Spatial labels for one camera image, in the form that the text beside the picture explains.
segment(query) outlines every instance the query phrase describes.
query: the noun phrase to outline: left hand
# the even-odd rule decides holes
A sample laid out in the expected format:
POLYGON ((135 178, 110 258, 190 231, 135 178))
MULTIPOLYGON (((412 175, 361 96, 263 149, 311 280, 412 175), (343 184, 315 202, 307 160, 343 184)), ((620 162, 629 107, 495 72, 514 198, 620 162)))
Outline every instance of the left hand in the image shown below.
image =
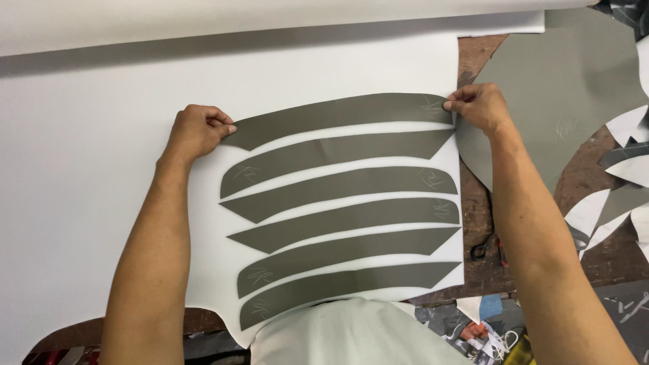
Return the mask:
POLYGON ((221 139, 234 133, 232 118, 217 107, 188 105, 176 115, 167 147, 161 158, 193 164, 214 151, 221 139))

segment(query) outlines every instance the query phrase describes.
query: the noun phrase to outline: paper roll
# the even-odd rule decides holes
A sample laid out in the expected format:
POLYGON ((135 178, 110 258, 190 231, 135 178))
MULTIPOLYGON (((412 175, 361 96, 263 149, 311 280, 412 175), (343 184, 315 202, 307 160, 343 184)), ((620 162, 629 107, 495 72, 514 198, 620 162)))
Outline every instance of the paper roll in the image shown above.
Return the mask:
POLYGON ((522 12, 592 0, 0 0, 0 56, 313 25, 522 12))

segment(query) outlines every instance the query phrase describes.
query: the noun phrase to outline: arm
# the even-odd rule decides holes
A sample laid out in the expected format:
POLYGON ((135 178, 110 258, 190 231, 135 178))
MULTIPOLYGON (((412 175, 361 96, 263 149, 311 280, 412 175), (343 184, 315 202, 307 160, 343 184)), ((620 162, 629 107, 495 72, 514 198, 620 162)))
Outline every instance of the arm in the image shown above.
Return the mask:
POLYGON ((178 112, 151 188, 119 259, 108 298, 101 364, 183 364, 190 272, 187 183, 191 165, 233 133, 215 107, 178 112))
POLYGON ((539 364, 637 364, 591 288, 568 227, 494 84, 468 85, 444 108, 483 130, 493 217, 539 364))

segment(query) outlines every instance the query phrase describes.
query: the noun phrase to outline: wooden table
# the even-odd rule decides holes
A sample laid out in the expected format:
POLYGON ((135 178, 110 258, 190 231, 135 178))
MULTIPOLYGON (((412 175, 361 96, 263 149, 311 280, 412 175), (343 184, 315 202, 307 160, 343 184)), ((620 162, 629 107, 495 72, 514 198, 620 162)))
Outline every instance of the wooden table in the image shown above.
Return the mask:
MULTIPOLYGON (((458 86, 473 81, 505 38, 506 36, 486 36, 459 40, 458 86)), ((623 184, 597 164, 600 157, 614 147, 615 141, 606 127, 602 127, 580 147, 564 169, 554 193, 561 213, 565 215, 579 200, 593 192, 623 184)), ((461 297, 515 291, 513 278, 509 270, 500 265, 495 247, 487 252, 486 260, 471 261, 471 247, 484 242, 491 235, 493 221, 486 188, 463 162, 460 162, 460 179, 464 214, 465 284, 413 298, 413 304, 429 307, 461 297)), ((609 238, 586 252, 582 266, 593 286, 649 279, 649 264, 635 243, 636 239, 635 230, 627 220, 609 238)), ((102 318, 66 327, 45 337, 32 352, 96 346, 101 342, 102 327, 102 318)), ((185 333, 224 328, 223 321, 214 312, 199 308, 185 310, 185 333)))

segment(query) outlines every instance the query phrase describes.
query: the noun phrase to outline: black scissors handle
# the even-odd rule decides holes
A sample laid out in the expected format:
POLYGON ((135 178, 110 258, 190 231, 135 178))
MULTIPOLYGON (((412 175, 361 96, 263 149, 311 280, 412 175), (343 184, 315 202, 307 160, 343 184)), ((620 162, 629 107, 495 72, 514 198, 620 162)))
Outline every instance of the black scissors handle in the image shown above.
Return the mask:
POLYGON ((471 248, 471 259, 473 261, 482 261, 487 258, 487 250, 493 241, 498 241, 498 235, 493 233, 485 242, 475 245, 471 248))

